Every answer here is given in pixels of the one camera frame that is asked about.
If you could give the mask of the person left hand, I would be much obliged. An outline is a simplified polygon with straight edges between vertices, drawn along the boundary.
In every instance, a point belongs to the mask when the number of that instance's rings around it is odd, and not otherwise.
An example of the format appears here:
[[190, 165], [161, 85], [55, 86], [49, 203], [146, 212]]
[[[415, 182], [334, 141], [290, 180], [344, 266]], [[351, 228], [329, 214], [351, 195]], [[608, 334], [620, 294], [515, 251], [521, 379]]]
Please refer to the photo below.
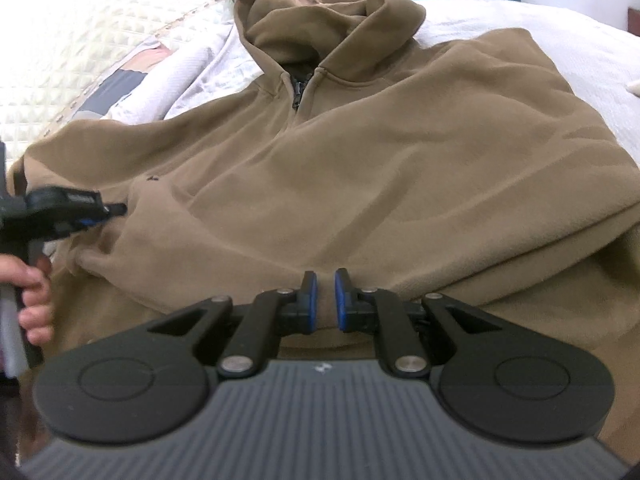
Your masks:
[[1, 255], [1, 283], [22, 290], [25, 307], [18, 322], [26, 330], [28, 341], [39, 347], [49, 342], [54, 333], [51, 271], [51, 261], [45, 255], [40, 255], [34, 266], [20, 258]]

